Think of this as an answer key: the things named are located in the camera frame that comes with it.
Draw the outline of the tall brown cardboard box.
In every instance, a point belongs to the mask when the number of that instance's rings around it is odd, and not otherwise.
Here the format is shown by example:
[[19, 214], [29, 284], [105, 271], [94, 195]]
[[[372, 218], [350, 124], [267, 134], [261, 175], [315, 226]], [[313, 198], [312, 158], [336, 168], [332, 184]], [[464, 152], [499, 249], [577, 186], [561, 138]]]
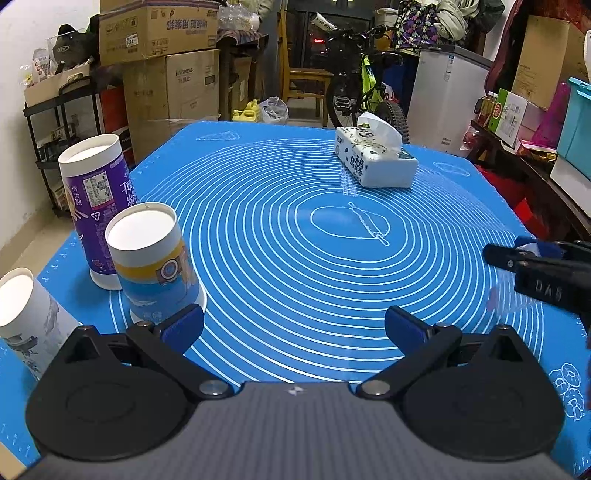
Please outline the tall brown cardboard box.
[[547, 110], [559, 83], [587, 81], [584, 39], [568, 21], [530, 16], [512, 92]]

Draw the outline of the bicycle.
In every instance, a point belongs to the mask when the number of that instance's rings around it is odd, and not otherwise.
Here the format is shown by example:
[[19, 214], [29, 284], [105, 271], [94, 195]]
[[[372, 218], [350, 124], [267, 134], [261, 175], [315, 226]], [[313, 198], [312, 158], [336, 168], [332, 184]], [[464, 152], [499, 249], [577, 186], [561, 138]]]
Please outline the bicycle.
[[407, 117], [399, 98], [384, 82], [384, 73], [402, 66], [404, 58], [392, 48], [394, 29], [377, 25], [363, 32], [339, 28], [321, 14], [312, 22], [328, 34], [325, 53], [332, 80], [327, 90], [329, 119], [335, 127], [355, 126], [363, 113], [373, 113], [394, 126], [410, 142]]

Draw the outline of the dark wooden side table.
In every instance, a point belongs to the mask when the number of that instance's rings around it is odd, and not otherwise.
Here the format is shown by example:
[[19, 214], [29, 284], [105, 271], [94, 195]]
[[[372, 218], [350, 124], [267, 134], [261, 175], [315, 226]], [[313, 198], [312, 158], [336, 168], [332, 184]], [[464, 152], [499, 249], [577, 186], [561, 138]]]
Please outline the dark wooden side table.
[[542, 240], [590, 240], [590, 218], [550, 178], [551, 165], [509, 152], [500, 139], [473, 121], [476, 139], [467, 155], [527, 230]]

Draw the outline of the white printed paper cup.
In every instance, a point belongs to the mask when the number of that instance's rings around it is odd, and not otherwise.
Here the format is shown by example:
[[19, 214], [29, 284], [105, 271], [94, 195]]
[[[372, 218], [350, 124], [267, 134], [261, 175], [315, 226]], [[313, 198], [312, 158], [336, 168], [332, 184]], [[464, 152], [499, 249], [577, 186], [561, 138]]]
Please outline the white printed paper cup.
[[1, 278], [1, 338], [39, 380], [81, 325], [27, 268]]

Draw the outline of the upper cardboard box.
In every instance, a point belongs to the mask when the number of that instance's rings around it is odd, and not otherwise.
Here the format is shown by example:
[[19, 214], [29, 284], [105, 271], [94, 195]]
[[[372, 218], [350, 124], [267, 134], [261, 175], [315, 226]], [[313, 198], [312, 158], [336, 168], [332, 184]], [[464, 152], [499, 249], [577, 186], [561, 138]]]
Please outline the upper cardboard box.
[[102, 1], [99, 54], [104, 66], [216, 45], [216, 1]]

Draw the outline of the teal plastic storage bin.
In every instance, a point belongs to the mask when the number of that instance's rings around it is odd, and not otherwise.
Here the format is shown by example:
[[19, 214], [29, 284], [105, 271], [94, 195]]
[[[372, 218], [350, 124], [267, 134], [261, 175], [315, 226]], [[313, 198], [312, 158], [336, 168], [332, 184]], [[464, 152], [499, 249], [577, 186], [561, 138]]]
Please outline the teal plastic storage bin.
[[591, 179], [590, 84], [570, 77], [568, 85], [570, 98], [557, 152], [587, 179]]

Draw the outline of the black metal shelf rack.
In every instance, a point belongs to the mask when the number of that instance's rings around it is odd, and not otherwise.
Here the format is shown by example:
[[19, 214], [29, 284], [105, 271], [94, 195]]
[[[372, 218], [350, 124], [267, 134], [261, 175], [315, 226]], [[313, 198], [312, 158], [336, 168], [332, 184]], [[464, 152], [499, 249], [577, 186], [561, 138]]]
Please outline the black metal shelf rack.
[[[67, 106], [79, 100], [90, 102], [90, 120], [93, 130], [87, 132], [68, 113]], [[36, 135], [33, 119], [41, 114], [53, 115], [55, 126], [45, 137]], [[68, 214], [62, 181], [57, 178], [58, 157], [66, 148], [95, 134], [114, 133], [121, 141], [124, 159], [129, 168], [134, 167], [131, 137], [127, 122], [124, 90], [122, 85], [99, 88], [89, 76], [72, 80], [58, 89], [55, 97], [37, 105], [25, 105], [23, 115], [35, 154], [35, 165], [40, 172], [57, 217]]]

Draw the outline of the green white product box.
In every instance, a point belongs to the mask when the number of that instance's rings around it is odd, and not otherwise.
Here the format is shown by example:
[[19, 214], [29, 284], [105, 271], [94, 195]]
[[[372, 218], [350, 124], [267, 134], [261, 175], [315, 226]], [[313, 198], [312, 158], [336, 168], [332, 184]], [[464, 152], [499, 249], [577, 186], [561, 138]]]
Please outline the green white product box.
[[527, 107], [525, 98], [501, 88], [488, 121], [488, 130], [508, 146], [514, 147]]

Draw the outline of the white tissue box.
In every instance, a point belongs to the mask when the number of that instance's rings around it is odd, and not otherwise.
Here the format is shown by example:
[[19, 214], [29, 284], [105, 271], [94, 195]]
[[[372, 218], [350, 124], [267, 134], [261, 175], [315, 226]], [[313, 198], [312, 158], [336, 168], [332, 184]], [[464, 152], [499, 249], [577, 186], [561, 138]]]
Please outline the white tissue box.
[[410, 188], [419, 166], [401, 133], [369, 112], [356, 126], [335, 128], [334, 152], [363, 188]]

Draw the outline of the white chest freezer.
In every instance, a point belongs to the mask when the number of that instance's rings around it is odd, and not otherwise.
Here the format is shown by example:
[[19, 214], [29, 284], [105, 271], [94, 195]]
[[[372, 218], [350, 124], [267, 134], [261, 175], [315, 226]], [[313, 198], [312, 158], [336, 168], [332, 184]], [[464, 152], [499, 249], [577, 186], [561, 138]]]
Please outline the white chest freezer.
[[407, 115], [414, 145], [465, 156], [463, 140], [492, 62], [458, 46], [424, 49]]

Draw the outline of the lower cardboard box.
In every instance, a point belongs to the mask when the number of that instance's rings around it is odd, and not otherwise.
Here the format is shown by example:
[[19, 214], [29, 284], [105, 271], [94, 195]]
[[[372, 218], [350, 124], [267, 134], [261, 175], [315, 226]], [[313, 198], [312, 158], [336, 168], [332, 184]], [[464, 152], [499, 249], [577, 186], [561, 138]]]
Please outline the lower cardboard box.
[[126, 114], [136, 163], [188, 124], [219, 118], [218, 69], [216, 49], [123, 66]]

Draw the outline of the blue yellow paper cup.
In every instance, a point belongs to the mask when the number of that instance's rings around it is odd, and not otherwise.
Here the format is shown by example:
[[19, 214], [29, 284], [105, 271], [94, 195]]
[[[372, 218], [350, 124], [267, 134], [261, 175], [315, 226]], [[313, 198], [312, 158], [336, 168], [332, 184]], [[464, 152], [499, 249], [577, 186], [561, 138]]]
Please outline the blue yellow paper cup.
[[204, 284], [172, 207], [128, 207], [110, 220], [105, 240], [133, 322], [157, 324], [191, 304], [206, 309]]

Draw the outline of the purple paper cup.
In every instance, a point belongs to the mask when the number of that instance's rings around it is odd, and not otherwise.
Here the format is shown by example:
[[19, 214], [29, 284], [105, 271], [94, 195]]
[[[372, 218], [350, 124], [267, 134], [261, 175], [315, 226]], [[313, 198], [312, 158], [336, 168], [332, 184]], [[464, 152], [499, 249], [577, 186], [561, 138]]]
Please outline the purple paper cup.
[[117, 291], [121, 286], [105, 230], [114, 216], [137, 202], [119, 136], [84, 139], [63, 151], [58, 165], [90, 277], [98, 287]]

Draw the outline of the wooden chair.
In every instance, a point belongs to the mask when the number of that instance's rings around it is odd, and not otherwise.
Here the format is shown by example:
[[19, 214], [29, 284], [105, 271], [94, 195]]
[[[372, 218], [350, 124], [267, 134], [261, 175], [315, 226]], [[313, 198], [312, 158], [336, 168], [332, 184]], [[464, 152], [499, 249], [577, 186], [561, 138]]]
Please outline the wooden chair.
[[277, 54], [280, 67], [280, 99], [315, 99], [315, 116], [322, 117], [322, 127], [328, 127], [329, 112], [327, 92], [332, 73], [324, 69], [297, 68], [290, 66], [287, 42], [287, 10], [280, 7], [277, 13]]

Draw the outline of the blue silicone baking mat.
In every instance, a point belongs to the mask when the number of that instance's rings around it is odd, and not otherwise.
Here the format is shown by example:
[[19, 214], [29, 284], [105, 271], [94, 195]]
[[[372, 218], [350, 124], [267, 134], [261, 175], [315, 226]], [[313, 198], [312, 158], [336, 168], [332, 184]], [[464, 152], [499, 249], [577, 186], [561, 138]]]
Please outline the blue silicone baking mat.
[[[184, 356], [229, 398], [141, 366], [127, 298], [68, 237], [38, 277], [82, 325], [68, 359], [36, 380], [1, 351], [1, 444], [26, 478], [589, 477], [583, 325], [482, 256], [536, 237], [465, 159], [410, 146], [410, 188], [365, 189], [334, 148], [331, 130], [199, 122], [131, 174], [176, 213], [207, 296]], [[391, 306], [463, 337], [401, 399], [361, 398], [404, 357]]]

